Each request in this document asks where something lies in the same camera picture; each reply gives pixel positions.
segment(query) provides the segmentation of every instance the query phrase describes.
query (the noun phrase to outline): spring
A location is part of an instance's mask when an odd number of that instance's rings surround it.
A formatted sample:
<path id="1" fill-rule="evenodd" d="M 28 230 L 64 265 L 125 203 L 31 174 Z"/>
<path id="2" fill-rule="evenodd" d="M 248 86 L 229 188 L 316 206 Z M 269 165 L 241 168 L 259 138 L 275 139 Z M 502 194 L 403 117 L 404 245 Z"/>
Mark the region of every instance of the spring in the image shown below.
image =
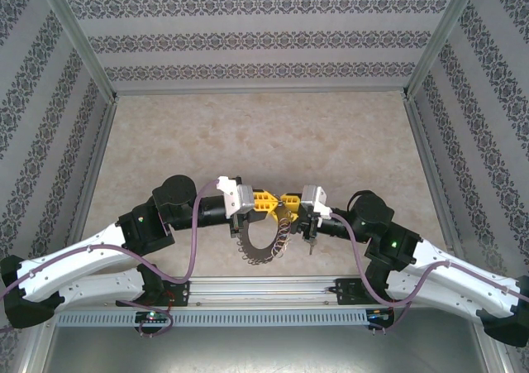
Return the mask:
<path id="1" fill-rule="evenodd" d="M 288 210 L 284 218 L 279 219 L 278 231 L 275 234 L 274 247 L 271 251 L 273 258 L 281 258 L 287 251 L 288 243 L 290 242 L 290 227 L 292 226 L 292 214 Z"/>

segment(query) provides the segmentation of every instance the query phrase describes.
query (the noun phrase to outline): vent slot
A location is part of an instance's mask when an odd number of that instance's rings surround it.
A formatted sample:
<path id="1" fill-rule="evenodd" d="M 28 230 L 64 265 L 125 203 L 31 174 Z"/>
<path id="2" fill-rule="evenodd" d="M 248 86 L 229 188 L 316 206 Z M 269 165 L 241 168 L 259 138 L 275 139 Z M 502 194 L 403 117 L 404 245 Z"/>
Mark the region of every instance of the vent slot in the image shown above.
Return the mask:
<path id="1" fill-rule="evenodd" d="M 278 326 L 340 326 L 366 325 L 364 309 L 340 310 L 278 310 L 278 311 L 199 311 L 175 310 L 174 325 L 199 327 L 278 327 Z M 118 328 L 134 325 L 135 311 L 69 311 L 58 314 L 61 328 Z M 146 323 L 146 327 L 164 323 Z"/>

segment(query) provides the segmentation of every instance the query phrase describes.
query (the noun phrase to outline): patterned wallpaper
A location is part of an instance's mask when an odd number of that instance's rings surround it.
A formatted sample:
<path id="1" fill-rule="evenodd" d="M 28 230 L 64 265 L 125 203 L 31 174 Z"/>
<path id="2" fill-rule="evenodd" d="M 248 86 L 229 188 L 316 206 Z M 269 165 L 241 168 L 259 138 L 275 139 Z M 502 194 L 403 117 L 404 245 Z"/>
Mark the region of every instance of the patterned wallpaper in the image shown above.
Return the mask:
<path id="1" fill-rule="evenodd" d="M 0 259 L 35 257 L 69 240 L 107 105 L 46 0 L 0 13 Z M 0 337 L 0 372 L 19 336 Z"/>
<path id="2" fill-rule="evenodd" d="M 68 0 L 117 92 L 403 87 L 450 0 Z"/>
<path id="3" fill-rule="evenodd" d="M 529 267 L 529 0 L 470 0 L 415 96 L 465 259 Z M 511 349 L 529 371 L 529 349 Z"/>

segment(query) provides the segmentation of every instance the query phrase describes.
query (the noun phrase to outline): beige marble floor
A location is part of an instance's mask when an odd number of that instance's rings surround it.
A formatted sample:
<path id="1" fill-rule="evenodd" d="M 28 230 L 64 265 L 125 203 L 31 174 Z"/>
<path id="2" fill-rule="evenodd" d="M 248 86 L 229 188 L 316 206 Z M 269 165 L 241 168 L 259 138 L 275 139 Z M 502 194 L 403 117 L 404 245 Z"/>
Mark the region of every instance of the beige marble floor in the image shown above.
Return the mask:
<path id="1" fill-rule="evenodd" d="M 219 175 L 274 194 L 319 184 L 330 206 L 345 208 L 372 189 L 394 221 L 445 248 L 398 92 L 209 94 L 121 98 L 85 227 L 98 232 L 167 177 L 184 174 L 199 189 Z M 252 225 L 254 243 L 274 236 L 272 219 Z M 148 256 L 171 275 L 188 266 L 190 231 Z M 281 259 L 252 266 L 229 229 L 199 229 L 196 276 L 348 275 L 358 270 L 350 243 L 318 237 L 312 256 L 300 236 Z"/>

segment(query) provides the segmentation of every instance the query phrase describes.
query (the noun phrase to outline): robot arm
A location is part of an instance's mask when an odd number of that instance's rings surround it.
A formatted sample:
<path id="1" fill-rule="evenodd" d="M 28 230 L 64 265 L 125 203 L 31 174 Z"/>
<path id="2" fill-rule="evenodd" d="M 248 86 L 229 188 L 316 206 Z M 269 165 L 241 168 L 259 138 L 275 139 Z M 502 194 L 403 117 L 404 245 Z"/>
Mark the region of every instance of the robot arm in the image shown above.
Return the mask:
<path id="1" fill-rule="evenodd" d="M 365 255 L 371 263 L 365 277 L 380 301 L 406 299 L 422 285 L 415 298 L 418 303 L 482 323 L 485 332 L 507 344 L 526 345 L 529 308 L 518 296 L 529 295 L 527 277 L 519 280 L 500 277 L 435 248 L 415 232 L 392 222 L 394 211 L 372 192 L 355 194 L 350 203 L 358 198 L 352 208 L 340 210 L 326 206 L 325 192 L 316 185 L 305 186 L 301 194 L 275 197 L 263 190 L 253 190 L 242 184 L 240 178 L 221 177 L 217 189 L 223 195 L 200 199 L 190 178 L 173 176 L 153 190 L 146 203 L 85 241 L 38 259 L 23 261 L 16 256 L 6 257 L 0 261 L 6 286 L 29 274 L 4 299 L 11 324 L 15 328 L 33 326 L 51 318 L 55 312 L 80 304 L 133 300 L 157 305 L 156 301 L 170 284 L 144 265 L 118 274 L 91 274 L 132 261 L 130 253 L 124 251 L 144 256 L 173 244 L 170 228 L 178 231 L 192 226 L 197 199 L 198 227 L 228 224 L 231 236 L 240 238 L 240 250 L 251 264 L 272 261 L 284 251 L 290 233 L 302 233 L 311 249 L 319 232 L 349 240 L 347 224 L 356 242 L 369 243 Z M 267 214 L 278 221 L 278 233 L 269 247 L 256 249 L 250 243 L 248 226 Z M 102 246 L 113 248 L 100 249 Z M 86 251 L 69 254 L 79 248 Z M 64 259 L 33 273 L 58 256 Z M 440 261 L 447 264 L 432 270 L 421 284 L 424 272 Z M 467 272 L 456 266 L 464 267 Z M 486 278 L 488 283 L 474 274 Z M 373 299 L 366 287 L 363 292 L 363 299 Z"/>

